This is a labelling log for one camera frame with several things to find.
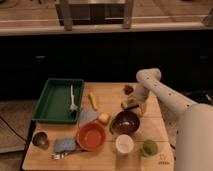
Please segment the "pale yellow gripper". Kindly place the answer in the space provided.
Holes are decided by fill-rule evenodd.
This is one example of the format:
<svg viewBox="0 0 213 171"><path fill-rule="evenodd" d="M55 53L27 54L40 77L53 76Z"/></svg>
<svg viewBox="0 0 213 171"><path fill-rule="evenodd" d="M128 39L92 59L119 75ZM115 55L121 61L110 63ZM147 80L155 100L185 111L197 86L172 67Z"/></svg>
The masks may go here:
<svg viewBox="0 0 213 171"><path fill-rule="evenodd" d="M128 97L126 100L123 100L121 102L121 105L124 106L133 106L133 105L139 105L139 109L141 114L144 114L146 112L147 104L145 102L139 101L135 99L134 97Z"/></svg>

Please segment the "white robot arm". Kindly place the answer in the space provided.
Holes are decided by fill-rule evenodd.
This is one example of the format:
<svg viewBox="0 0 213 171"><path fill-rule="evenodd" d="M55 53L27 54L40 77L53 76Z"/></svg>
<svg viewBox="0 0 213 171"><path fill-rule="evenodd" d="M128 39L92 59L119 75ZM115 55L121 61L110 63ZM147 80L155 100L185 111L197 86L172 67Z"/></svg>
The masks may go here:
<svg viewBox="0 0 213 171"><path fill-rule="evenodd" d="M213 106L191 100L160 79L158 68L139 70L133 99L144 103L152 92L178 116L174 171L213 171Z"/></svg>

